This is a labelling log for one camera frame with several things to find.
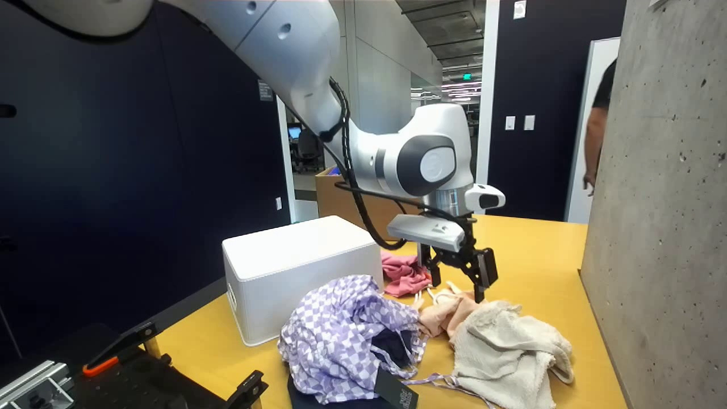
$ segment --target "gray cloth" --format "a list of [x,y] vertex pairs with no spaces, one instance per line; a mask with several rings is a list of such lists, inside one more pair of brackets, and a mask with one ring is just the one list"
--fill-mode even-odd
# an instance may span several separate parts
[[454,333],[452,383],[501,409],[553,408],[547,372],[571,385],[573,348],[508,302],[479,306]]

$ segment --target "black wall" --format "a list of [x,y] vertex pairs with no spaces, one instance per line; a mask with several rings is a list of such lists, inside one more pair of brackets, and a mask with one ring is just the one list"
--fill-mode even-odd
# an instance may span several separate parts
[[[622,11],[624,0],[530,0],[513,22],[513,0],[501,0],[489,181],[508,206],[493,214],[564,218],[588,43],[619,36]],[[536,132],[522,132],[524,115]],[[515,132],[505,117],[517,119]]]
[[220,239],[289,223],[275,106],[181,11],[90,42],[0,2],[0,103],[0,306],[24,352],[124,329],[220,277]]

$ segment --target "pink cloth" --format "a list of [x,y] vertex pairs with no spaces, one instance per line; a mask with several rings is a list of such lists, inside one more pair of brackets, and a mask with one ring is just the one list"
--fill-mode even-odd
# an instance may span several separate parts
[[382,252],[384,294],[405,299],[425,291],[432,285],[430,268],[419,266],[416,257],[397,257]]

